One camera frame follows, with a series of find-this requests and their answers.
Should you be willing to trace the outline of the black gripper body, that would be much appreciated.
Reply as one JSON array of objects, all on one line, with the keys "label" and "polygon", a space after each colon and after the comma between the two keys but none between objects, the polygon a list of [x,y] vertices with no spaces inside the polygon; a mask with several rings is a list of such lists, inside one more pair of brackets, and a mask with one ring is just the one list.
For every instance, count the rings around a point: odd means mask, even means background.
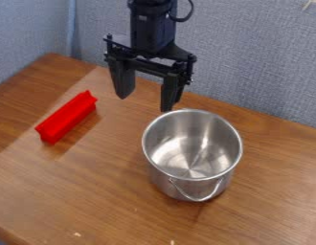
[{"label": "black gripper body", "polygon": [[177,16],[177,0],[128,0],[129,36],[108,34],[105,61],[124,61],[133,71],[162,77],[173,72],[191,81],[196,57],[175,44],[176,24],[192,16]]}]

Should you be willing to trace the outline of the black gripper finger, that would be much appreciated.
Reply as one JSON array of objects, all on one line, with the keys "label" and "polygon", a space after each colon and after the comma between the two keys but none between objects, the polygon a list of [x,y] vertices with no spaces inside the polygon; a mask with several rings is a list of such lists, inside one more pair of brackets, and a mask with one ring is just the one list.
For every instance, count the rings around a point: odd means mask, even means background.
[{"label": "black gripper finger", "polygon": [[168,75],[160,86],[160,111],[168,112],[181,98],[185,83],[176,75]]},{"label": "black gripper finger", "polygon": [[134,89],[134,71],[124,61],[110,61],[109,73],[117,97],[125,99]]}]

